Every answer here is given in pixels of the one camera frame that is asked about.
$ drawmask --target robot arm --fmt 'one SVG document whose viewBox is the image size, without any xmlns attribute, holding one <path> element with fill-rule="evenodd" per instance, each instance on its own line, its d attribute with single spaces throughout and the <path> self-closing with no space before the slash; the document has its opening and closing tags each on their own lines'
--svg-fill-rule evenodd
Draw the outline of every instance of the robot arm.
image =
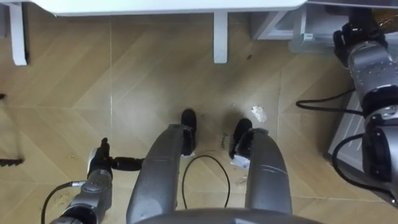
<svg viewBox="0 0 398 224">
<path fill-rule="evenodd" d="M 98 224 L 102 223 L 105 212 L 112 206 L 112 169 L 138 171 L 143 159 L 109 156 L 108 140 L 92 150 L 88 162 L 87 181 L 81 186 L 71 204 L 60 218 L 51 224 Z"/>
<path fill-rule="evenodd" d="M 335 54 L 349 69 L 363 109 L 363 169 L 397 198 L 398 69 L 371 9 L 353 9 L 334 34 Z"/>
</svg>

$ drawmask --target herringbone floor pattern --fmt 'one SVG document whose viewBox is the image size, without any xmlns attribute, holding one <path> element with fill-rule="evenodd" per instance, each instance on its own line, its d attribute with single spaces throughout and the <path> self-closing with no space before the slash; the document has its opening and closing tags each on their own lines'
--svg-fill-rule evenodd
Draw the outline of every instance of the herringbone floor pattern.
<svg viewBox="0 0 398 224">
<path fill-rule="evenodd" d="M 208 14 L 54 18 L 33 5 L 26 13 L 30 64 L 14 66 L 9 39 L 0 40 L 0 90 L 9 95 L 0 102 L 0 157 L 25 159 L 0 168 L 0 223 L 39 223 L 56 185 L 85 178 L 88 154 L 101 138 L 109 137 L 114 156 L 143 157 L 187 107 L 198 115 L 197 154 L 218 157 L 231 177 L 230 207 L 244 205 L 247 171 L 229 164 L 227 145 L 245 116 L 276 138 L 295 214 L 327 224 L 397 223 L 395 209 L 346 184 L 323 159 L 340 117 L 294 106 L 350 87 L 333 56 L 253 41 L 244 14 L 231 15 L 229 60 L 215 65 Z M 254 117 L 253 106 L 264 109 L 265 121 Z M 115 172 L 105 223 L 125 222 L 136 177 Z M 76 191 L 55 195 L 47 219 L 57 217 Z M 221 207 L 223 173 L 204 159 L 190 170 L 187 191 L 191 208 Z"/>
</svg>

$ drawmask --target white furniture leg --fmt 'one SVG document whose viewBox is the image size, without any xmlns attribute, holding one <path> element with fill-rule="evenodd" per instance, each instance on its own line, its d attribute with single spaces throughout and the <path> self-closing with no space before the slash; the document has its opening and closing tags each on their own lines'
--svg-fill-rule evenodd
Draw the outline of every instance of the white furniture leg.
<svg viewBox="0 0 398 224">
<path fill-rule="evenodd" d="M 214 13 L 214 63 L 226 63 L 228 60 L 228 13 Z"/>
<path fill-rule="evenodd" d="M 12 58 L 18 66 L 27 65 L 22 3 L 12 3 L 8 4 L 8 6 L 10 7 Z"/>
<path fill-rule="evenodd" d="M 0 38 L 6 37 L 6 6 L 0 4 Z"/>
</svg>

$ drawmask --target black wire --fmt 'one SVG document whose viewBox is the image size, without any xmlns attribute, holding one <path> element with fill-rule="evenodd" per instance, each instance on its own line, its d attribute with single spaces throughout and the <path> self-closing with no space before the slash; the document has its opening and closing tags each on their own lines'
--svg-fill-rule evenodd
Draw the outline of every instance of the black wire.
<svg viewBox="0 0 398 224">
<path fill-rule="evenodd" d="M 68 182 L 62 185 L 59 185 L 56 187 L 54 190 L 50 192 L 50 194 L 47 196 L 47 198 L 44 201 L 43 208 L 42 208 L 42 219 L 41 219 L 41 224 L 45 224 L 45 211 L 47 209 L 47 205 L 49 204 L 49 201 L 51 197 L 59 190 L 65 189 L 67 187 L 71 187 L 73 182 Z"/>
<path fill-rule="evenodd" d="M 370 185 L 366 185 L 366 184 L 361 184 L 355 180 L 351 180 L 350 178 L 348 178 L 347 176 L 345 176 L 345 174 L 341 171 L 341 169 L 338 167 L 338 160 L 337 160 L 337 155 L 340 151 L 340 149 L 347 143 L 349 143 L 350 141 L 354 141 L 356 139 L 360 139 L 363 137 L 363 134 L 357 134 L 351 137 L 348 137 L 344 140 L 342 140 L 339 144 L 337 144 L 337 146 L 335 147 L 335 150 L 333 151 L 333 154 L 331 156 L 331 163 L 333 164 L 333 168 L 335 169 L 335 171 L 337 172 L 337 174 L 345 181 L 347 181 L 348 183 L 362 188 L 362 189 L 366 189 L 366 190 L 372 190 L 375 192 L 380 192 L 382 194 L 386 194 L 388 196 L 390 196 L 390 198 L 394 198 L 394 196 L 391 194 L 390 191 L 386 190 L 386 189 L 382 189 L 380 187 L 376 187 L 376 186 L 370 186 Z"/>
<path fill-rule="evenodd" d="M 325 99 L 319 99 L 319 100 L 298 100 L 296 102 L 296 106 L 301 108 L 301 109 L 305 109 L 305 110 L 324 111 L 324 112 L 337 112 L 337 113 L 350 113 L 350 114 L 356 114 L 356 115 L 363 116 L 363 113 L 361 111 L 356 111 L 356 110 L 341 109 L 341 108 L 324 108 L 324 107 L 319 107 L 319 106 L 307 106 L 307 105 L 304 105 L 304 104 L 308 104 L 308 103 L 324 103 L 324 102 L 327 102 L 327 101 L 335 100 L 337 98 L 340 98 L 342 96 L 350 94 L 350 93 L 352 93 L 354 91 L 355 91 L 355 89 L 353 88 L 353 89 L 350 89 L 348 91 L 345 91 L 344 93 L 340 93 L 339 95 L 332 96 L 332 97 L 325 98 Z"/>
<path fill-rule="evenodd" d="M 192 160 L 188 163 L 187 168 L 185 168 L 184 175 L 182 176 L 182 187 L 181 187 L 181 191 L 182 191 L 182 200 L 183 200 L 183 202 L 184 202 L 184 207 L 185 207 L 185 209 L 188 209 L 188 207 L 187 207 L 187 201 L 185 200 L 185 191 L 184 191 L 185 176 L 186 176 L 187 171 L 188 171 L 189 167 L 191 166 L 192 162 L 195 161 L 195 160 L 197 160 L 197 159 L 199 159 L 199 158 L 202 158 L 202 157 L 207 157 L 207 158 L 210 158 L 210 159 L 213 159 L 214 161 L 216 161 L 217 164 L 221 167 L 221 169 L 223 170 L 223 172 L 224 172 L 224 174 L 225 174 L 226 181 L 227 181 L 227 183 L 228 183 L 228 194 L 227 194 L 227 196 L 226 196 L 225 205 L 224 205 L 224 208 L 226 208 L 226 206 L 228 205 L 229 196 L 231 195 L 231 184 L 230 184 L 230 182 L 229 182 L 229 177 L 228 177 L 228 174 L 226 173 L 226 171 L 225 171 L 223 165 L 221 165 L 221 163 L 220 163 L 216 158 L 214 158 L 213 156 L 209 156 L 209 155 L 202 155 L 202 156 L 198 156 L 198 157 L 192 159 Z"/>
</svg>

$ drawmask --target gray plastic part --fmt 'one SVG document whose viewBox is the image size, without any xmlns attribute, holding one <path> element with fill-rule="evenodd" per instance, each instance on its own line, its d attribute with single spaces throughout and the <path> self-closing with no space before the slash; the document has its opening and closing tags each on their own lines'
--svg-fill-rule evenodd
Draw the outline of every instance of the gray plastic part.
<svg viewBox="0 0 398 224">
<path fill-rule="evenodd" d="M 139 222 L 139 224 L 320 224 L 279 212 L 240 208 L 183 210 Z"/>
<path fill-rule="evenodd" d="M 398 69 L 388 51 L 376 42 L 362 42 L 354 47 L 348 67 L 362 101 L 371 91 L 386 86 L 398 86 Z"/>
<path fill-rule="evenodd" d="M 183 131 L 187 128 L 171 124 L 152 145 L 131 194 L 128 224 L 175 210 Z"/>
<path fill-rule="evenodd" d="M 81 186 L 80 193 L 75 196 L 64 213 L 74 208 L 87 208 L 95 214 L 98 223 L 102 223 L 106 211 L 111 206 L 112 175 L 106 170 L 95 170 Z"/>
<path fill-rule="evenodd" d="M 292 213 L 289 177 L 282 154 L 264 129 L 252 129 L 246 208 Z"/>
<path fill-rule="evenodd" d="M 391 54 L 393 61 L 398 63 L 398 44 L 396 42 L 389 42 L 388 52 Z"/>
<path fill-rule="evenodd" d="M 386 184 L 393 196 L 397 199 L 398 192 L 398 127 L 385 126 L 381 128 L 386 135 L 391 155 L 392 181 Z"/>
</svg>

